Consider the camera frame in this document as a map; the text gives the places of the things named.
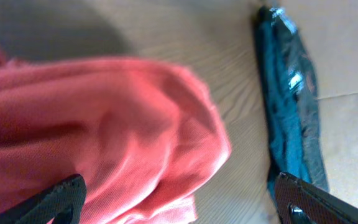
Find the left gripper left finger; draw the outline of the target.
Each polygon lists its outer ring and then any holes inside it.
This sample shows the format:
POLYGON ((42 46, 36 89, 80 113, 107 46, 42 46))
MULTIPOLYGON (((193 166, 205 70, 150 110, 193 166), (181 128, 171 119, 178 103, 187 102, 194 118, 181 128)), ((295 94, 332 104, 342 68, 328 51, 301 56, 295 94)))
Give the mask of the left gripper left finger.
POLYGON ((79 224, 86 193, 84 178, 73 174, 0 213, 0 224, 79 224))

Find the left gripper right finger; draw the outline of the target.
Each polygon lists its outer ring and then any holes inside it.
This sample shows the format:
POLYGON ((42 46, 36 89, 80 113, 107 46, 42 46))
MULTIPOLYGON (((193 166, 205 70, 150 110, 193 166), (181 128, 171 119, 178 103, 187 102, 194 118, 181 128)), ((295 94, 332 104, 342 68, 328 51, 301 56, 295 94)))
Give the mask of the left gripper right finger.
POLYGON ((274 193, 282 224, 358 224, 358 208, 287 172, 274 193))

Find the red printed t-shirt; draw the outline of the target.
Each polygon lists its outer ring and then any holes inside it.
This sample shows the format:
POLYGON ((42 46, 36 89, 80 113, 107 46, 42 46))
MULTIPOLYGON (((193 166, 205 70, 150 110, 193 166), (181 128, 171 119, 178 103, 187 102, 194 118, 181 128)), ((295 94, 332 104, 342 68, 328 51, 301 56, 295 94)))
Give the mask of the red printed t-shirt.
POLYGON ((207 87, 186 68, 0 51, 0 213, 80 174, 81 223, 191 223, 195 192, 230 153, 207 87))

